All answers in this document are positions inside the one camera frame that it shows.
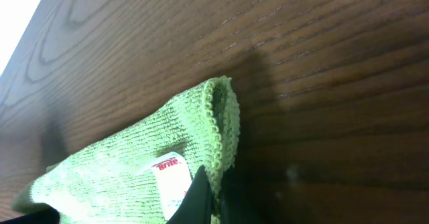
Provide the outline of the light green microfiber cloth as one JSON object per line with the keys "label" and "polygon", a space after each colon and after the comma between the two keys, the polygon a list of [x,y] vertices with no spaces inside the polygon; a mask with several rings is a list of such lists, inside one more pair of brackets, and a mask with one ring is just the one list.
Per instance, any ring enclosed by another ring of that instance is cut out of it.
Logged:
{"label": "light green microfiber cloth", "polygon": [[204,167],[218,196],[234,164],[239,104],[226,76],[210,78],[172,97],[155,113],[93,143],[30,182],[13,210],[56,209],[61,223],[164,223],[160,190],[145,165],[177,152],[194,176]]}

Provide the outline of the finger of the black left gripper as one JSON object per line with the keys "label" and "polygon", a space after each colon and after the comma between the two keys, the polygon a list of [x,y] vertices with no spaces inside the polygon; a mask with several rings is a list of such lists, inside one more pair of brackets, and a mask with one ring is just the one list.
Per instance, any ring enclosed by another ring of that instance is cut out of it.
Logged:
{"label": "finger of the black left gripper", "polygon": [[37,213],[2,221],[1,224],[59,224],[59,222],[59,213],[55,209],[46,209]]}

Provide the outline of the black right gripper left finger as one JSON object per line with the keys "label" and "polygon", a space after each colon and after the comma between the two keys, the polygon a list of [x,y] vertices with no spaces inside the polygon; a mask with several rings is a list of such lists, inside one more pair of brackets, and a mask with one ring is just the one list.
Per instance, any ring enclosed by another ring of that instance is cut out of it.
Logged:
{"label": "black right gripper left finger", "polygon": [[167,224],[211,224],[212,193],[205,167],[201,166],[182,204]]}

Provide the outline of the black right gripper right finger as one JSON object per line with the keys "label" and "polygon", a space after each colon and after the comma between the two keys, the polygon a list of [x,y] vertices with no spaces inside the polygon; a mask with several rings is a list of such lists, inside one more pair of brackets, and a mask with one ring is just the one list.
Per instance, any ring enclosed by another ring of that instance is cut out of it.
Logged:
{"label": "black right gripper right finger", "polygon": [[222,224],[262,224],[237,181],[235,169],[230,167],[221,180],[220,213]]}

